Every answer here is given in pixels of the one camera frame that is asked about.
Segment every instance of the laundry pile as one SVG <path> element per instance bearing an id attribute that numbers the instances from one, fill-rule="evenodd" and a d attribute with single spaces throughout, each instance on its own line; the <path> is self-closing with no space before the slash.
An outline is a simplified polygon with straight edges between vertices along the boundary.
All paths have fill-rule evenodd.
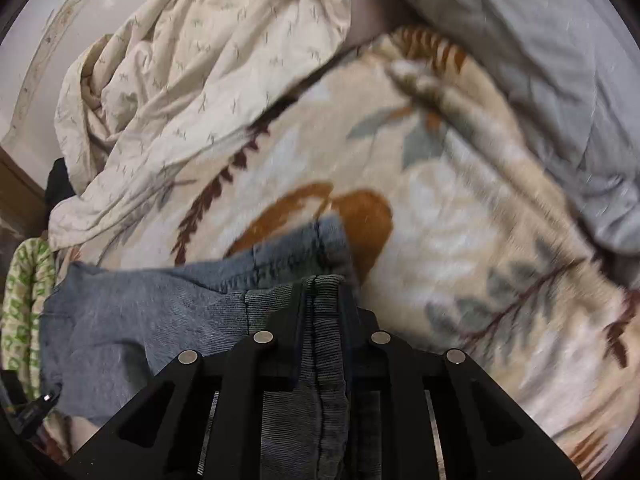
<path id="1" fill-rule="evenodd" d="M 606 463 L 640 401 L 640 51 L 607 0 L 407 1 L 429 25 L 345 52 L 350 0 L 150 0 L 69 69 L 78 195 L 40 331 L 60 411 L 99 426 L 321 276 L 415 348 L 468 352 L 584 478 Z M 318 460 L 268 425 L 265 478 L 337 475 L 325 378 L 290 404 L 320 421 L 291 421 L 291 453 Z"/>

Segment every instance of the denim fabric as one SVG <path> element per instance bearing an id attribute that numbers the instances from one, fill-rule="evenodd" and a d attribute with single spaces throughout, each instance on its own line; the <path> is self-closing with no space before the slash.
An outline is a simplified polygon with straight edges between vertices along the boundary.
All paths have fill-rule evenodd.
<path id="1" fill-rule="evenodd" d="M 103 424 L 182 350 L 226 351 L 263 329 L 300 279 L 300 382 L 265 394 L 262 477 L 339 478 L 350 418 L 336 299 L 355 278 L 337 218 L 217 262 L 121 272 L 74 263 L 44 306 L 44 381 L 62 384 L 60 411 Z"/>

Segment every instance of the white bedsheet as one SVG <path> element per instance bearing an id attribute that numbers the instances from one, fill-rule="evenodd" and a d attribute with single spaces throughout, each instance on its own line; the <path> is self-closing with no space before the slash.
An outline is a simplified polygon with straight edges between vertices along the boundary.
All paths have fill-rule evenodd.
<path id="1" fill-rule="evenodd" d="M 56 135 L 79 196 L 53 210 L 52 248 L 113 226 L 202 149 L 241 136 L 349 26 L 350 0 L 149 0 L 66 74 Z"/>

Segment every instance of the gray sheet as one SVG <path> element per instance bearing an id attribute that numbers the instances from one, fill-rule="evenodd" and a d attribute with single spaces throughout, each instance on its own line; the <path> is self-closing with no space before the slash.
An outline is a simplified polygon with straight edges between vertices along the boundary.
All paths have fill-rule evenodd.
<path id="1" fill-rule="evenodd" d="M 640 285 L 640 50 L 608 0 L 407 0 L 517 113 L 588 232 Z"/>

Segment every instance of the brown leaf pattern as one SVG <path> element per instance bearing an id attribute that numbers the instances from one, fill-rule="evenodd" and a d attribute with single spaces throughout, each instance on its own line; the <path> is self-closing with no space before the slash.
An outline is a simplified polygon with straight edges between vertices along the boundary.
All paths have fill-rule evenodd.
<path id="1" fill-rule="evenodd" d="M 626 345 L 622 341 L 622 335 L 631 320 L 636 316 L 638 304 L 640 304 L 640 290 L 625 290 L 623 304 L 625 309 L 620 317 L 604 327 L 604 332 L 607 335 L 607 349 L 604 357 L 613 354 L 620 368 L 626 368 L 628 365 Z"/>
<path id="2" fill-rule="evenodd" d="M 317 219 L 327 210 L 334 210 L 340 216 L 358 279 L 364 283 L 393 230 L 391 208 L 382 195 L 370 189 L 332 197 L 333 189 L 331 182 L 312 182 L 287 193 L 249 225 L 225 256 L 253 247 L 276 234 L 309 199 L 315 198 L 321 203 L 313 218 Z"/>
<path id="3" fill-rule="evenodd" d="M 311 198 L 322 200 L 321 206 L 314 215 L 315 219 L 318 218 L 322 213 L 321 210 L 326 207 L 326 200 L 333 189 L 334 185 L 330 182 L 312 182 L 280 197 L 251 222 L 241 237 L 228 248 L 225 258 L 266 240 L 284 227 L 290 216 L 300 211 Z"/>
<path id="4" fill-rule="evenodd" d="M 178 225 L 177 239 L 171 249 L 171 254 L 175 255 L 174 262 L 176 265 L 183 265 L 186 262 L 187 246 L 191 241 L 191 237 L 198 230 L 204 213 L 209 210 L 212 202 L 222 195 L 223 182 L 228 184 L 233 183 L 234 178 L 230 168 L 236 168 L 236 170 L 240 171 L 246 170 L 247 153 L 258 152 L 260 150 L 257 143 L 258 137 L 261 135 L 268 136 L 270 134 L 268 127 L 271 121 L 276 119 L 295 101 L 296 99 L 285 96 L 265 111 L 265 113 L 249 127 L 249 131 L 251 132 L 250 140 L 229 158 L 229 163 L 218 172 L 193 200 L 189 210 L 180 222 L 180 225 Z"/>
<path id="5" fill-rule="evenodd" d="M 580 470 L 584 480 L 591 480 L 606 461 L 605 458 L 599 460 L 602 453 L 607 449 L 604 439 L 605 435 L 603 433 L 592 431 L 569 453 L 569 458 Z"/>
<path id="6" fill-rule="evenodd" d="M 438 75 L 447 69 L 452 53 L 458 73 L 466 60 L 466 52 L 462 48 L 427 27 L 402 27 L 393 33 L 392 41 L 407 59 L 425 60 Z"/>

